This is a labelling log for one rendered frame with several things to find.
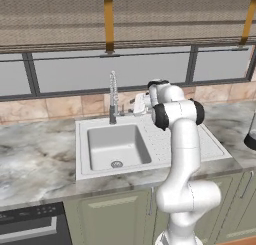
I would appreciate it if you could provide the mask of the white sink with drainboard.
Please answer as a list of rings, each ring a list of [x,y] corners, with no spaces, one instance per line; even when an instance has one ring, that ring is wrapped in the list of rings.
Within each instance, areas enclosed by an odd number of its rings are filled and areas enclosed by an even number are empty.
[[[76,178],[78,180],[120,175],[171,165],[171,149],[183,138],[200,147],[203,162],[228,159],[229,152],[201,124],[196,132],[183,128],[162,130],[149,114],[80,120],[76,125]]]

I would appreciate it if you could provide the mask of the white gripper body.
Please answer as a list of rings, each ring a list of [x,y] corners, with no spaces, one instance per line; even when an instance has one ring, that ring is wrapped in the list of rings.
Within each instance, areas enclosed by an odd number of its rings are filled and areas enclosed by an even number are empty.
[[[135,116],[144,115],[147,113],[147,108],[150,105],[150,97],[146,93],[139,93],[135,97],[133,114]]]

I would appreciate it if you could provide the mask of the grey framed window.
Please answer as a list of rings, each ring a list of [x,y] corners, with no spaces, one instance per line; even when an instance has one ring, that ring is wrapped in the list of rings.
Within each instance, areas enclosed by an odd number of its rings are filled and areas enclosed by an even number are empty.
[[[251,46],[165,47],[0,54],[0,99],[51,97],[109,90],[114,71],[120,90],[144,89],[154,79],[177,85],[247,77]]]

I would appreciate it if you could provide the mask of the beige woven window blind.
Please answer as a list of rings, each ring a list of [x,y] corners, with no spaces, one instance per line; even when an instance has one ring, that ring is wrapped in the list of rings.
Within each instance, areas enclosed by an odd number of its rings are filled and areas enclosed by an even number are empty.
[[[236,44],[250,0],[113,0],[114,46]],[[104,0],[0,0],[0,52],[105,47]]]

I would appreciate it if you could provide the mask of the sage green cupboard door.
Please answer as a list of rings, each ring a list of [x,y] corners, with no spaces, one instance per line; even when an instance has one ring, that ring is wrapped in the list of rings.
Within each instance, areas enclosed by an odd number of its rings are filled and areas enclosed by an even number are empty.
[[[213,245],[225,203],[230,202],[234,177],[189,181],[182,201],[168,197],[171,209],[157,207],[153,245]]]
[[[150,189],[64,202],[73,245],[152,245]]]
[[[256,170],[242,199],[240,195],[250,177],[244,172],[236,194],[228,207],[228,212],[217,236],[217,243],[226,243],[256,236]]]

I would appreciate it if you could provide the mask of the black dishwasher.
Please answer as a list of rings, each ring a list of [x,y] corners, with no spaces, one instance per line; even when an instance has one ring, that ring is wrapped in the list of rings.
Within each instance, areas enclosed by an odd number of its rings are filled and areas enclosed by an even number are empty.
[[[73,245],[62,202],[0,212],[0,234],[49,226],[57,218],[57,233],[0,245]]]

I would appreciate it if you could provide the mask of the chrome spring sink faucet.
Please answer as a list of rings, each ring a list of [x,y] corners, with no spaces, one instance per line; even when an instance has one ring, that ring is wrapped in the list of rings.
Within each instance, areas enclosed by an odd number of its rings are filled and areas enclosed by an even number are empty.
[[[118,116],[118,89],[117,79],[114,71],[110,73],[110,107],[109,107],[109,123],[115,124]]]

